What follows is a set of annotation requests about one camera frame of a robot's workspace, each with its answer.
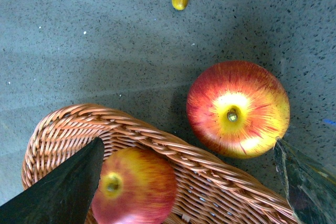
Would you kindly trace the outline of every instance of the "black object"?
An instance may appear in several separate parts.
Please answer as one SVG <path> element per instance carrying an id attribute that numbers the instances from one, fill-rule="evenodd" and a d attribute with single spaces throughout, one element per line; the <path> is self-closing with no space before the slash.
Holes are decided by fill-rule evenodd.
<path id="1" fill-rule="evenodd" d="M 81 224 L 98 188 L 104 144 L 96 137 L 0 207 L 1 224 Z"/>
<path id="2" fill-rule="evenodd" d="M 336 223 L 336 176 L 286 141 L 278 139 L 274 158 L 286 199 L 299 223 Z"/>

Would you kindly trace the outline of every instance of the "gray surface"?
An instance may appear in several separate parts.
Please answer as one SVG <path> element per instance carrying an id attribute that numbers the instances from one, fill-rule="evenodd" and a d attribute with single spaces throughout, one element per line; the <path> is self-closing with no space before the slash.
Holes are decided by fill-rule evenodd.
<path id="1" fill-rule="evenodd" d="M 336 0 L 0 0 L 0 204 L 22 191 L 20 166 L 49 112 L 94 102 L 200 146 L 185 101 L 226 59 L 264 66 L 288 91 L 287 140 L 335 164 Z M 282 193 L 272 152 L 223 158 Z"/>

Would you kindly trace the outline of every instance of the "woven basket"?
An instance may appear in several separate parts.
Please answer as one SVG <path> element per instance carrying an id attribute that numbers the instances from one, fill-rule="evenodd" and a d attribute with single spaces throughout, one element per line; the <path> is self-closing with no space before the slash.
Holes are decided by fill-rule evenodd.
<path id="1" fill-rule="evenodd" d="M 178 195 L 165 223 L 297 223 L 279 195 L 203 149 L 115 109 L 97 104 L 57 110 L 36 126 L 23 161 L 24 189 L 32 186 L 94 137 L 104 158 L 130 146 L 151 148 L 175 169 Z M 86 224 L 96 224 L 91 209 Z"/>

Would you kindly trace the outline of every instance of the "apple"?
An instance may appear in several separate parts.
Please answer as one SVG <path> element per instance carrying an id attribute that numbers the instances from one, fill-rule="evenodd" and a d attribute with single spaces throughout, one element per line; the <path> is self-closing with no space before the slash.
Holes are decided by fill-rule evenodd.
<path id="1" fill-rule="evenodd" d="M 215 64 L 192 84 L 186 111 L 196 137 L 228 157 L 260 156 L 285 134 L 289 99 L 265 68 L 243 60 Z"/>
<path id="2" fill-rule="evenodd" d="M 151 150 L 124 148 L 102 164 L 91 207 L 98 224 L 160 224 L 177 194 L 174 169 Z"/>

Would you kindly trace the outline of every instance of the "black triangular object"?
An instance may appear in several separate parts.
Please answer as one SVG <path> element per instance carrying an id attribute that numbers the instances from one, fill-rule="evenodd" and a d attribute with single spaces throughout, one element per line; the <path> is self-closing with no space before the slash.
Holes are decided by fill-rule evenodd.
<path id="1" fill-rule="evenodd" d="M 96 137 L 0 207 L 1 224 L 81 224 L 97 190 L 104 144 Z"/>

